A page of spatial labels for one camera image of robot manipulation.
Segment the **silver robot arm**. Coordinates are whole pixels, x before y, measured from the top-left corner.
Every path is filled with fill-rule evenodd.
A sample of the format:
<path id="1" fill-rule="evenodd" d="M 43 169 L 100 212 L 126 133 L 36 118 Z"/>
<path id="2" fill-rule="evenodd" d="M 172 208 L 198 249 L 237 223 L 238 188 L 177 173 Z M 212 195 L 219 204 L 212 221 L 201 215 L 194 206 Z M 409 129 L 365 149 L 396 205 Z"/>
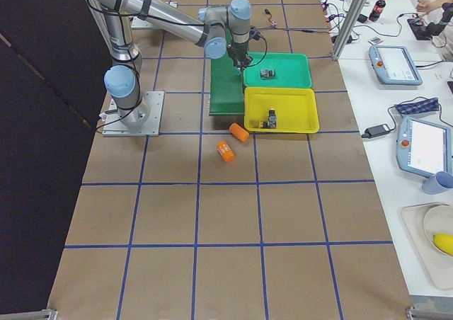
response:
<path id="1" fill-rule="evenodd" d="M 129 19 L 136 17 L 203 48 L 210 59 L 229 55 L 234 67 L 243 70 L 252 61 L 248 54 L 251 4 L 232 0 L 208 6 L 194 18 L 162 0 L 96 0 L 110 38 L 113 67 L 104 76 L 105 87 L 116 104 L 114 126 L 143 134 L 152 108 L 139 86 L 142 55 L 134 43 Z"/>

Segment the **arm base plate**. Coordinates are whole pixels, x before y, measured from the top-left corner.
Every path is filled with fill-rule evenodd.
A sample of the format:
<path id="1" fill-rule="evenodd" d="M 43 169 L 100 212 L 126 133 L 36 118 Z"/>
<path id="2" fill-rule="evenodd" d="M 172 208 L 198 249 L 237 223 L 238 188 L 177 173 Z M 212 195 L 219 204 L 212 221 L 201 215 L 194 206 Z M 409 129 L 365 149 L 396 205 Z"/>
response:
<path id="1" fill-rule="evenodd" d="M 164 105 L 164 91 L 142 91 L 142 101 L 130 114 L 118 110 L 116 102 L 110 99 L 101 134 L 104 137 L 157 137 L 160 131 L 161 114 Z"/>

